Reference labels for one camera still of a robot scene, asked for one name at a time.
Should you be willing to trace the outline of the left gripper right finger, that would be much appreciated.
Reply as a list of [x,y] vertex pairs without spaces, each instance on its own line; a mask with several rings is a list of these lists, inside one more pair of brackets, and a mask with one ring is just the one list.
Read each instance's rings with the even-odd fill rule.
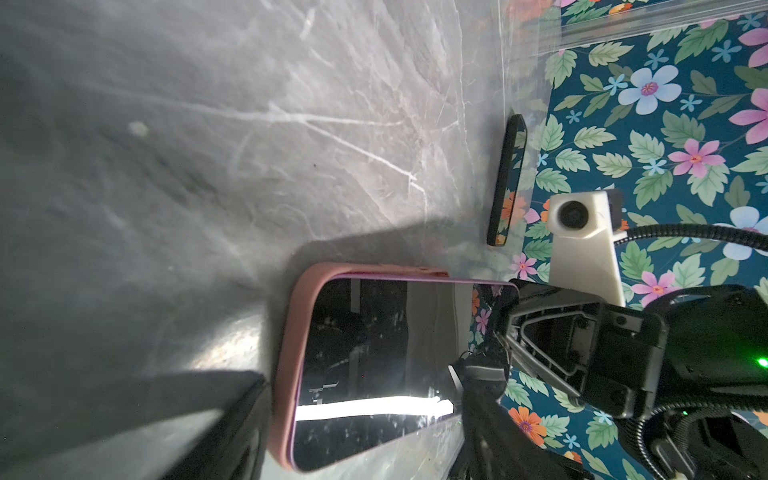
[[575,460],[549,452],[524,433],[498,404],[508,370],[486,357],[466,356],[449,366],[460,395],[464,443],[451,479],[592,479]]

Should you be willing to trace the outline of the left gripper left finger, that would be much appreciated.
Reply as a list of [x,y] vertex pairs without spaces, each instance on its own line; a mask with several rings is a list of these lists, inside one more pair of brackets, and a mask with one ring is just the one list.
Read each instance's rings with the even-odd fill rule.
[[272,391],[260,374],[225,404],[223,413],[193,442],[164,479],[258,479],[266,450]]

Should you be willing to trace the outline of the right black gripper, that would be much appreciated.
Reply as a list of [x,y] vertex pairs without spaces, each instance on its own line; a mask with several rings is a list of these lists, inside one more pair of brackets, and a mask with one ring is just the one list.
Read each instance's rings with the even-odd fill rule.
[[[505,285],[493,334],[512,366],[584,398],[605,301],[523,280]],[[767,440],[738,417],[767,410],[767,303],[739,285],[692,287],[652,301],[642,325],[663,323],[651,360],[655,397],[618,419],[626,453],[656,479],[764,479]]]

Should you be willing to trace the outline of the silver-edged black phone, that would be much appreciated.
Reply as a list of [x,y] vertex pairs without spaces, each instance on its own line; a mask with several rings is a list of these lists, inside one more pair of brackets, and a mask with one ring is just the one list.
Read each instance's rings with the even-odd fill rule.
[[498,174],[493,191],[486,243],[506,245],[515,207],[522,160],[527,146],[527,125],[521,114],[508,117],[502,142]]

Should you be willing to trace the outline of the pink phone case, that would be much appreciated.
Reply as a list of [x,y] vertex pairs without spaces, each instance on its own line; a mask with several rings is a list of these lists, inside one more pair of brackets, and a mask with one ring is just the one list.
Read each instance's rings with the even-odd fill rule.
[[287,471],[298,470],[292,459],[295,409],[314,304],[329,280],[346,274],[428,281],[449,276],[446,270],[440,268],[338,262],[314,264],[300,275],[289,298],[277,369],[273,377],[272,421],[268,436],[269,453]]

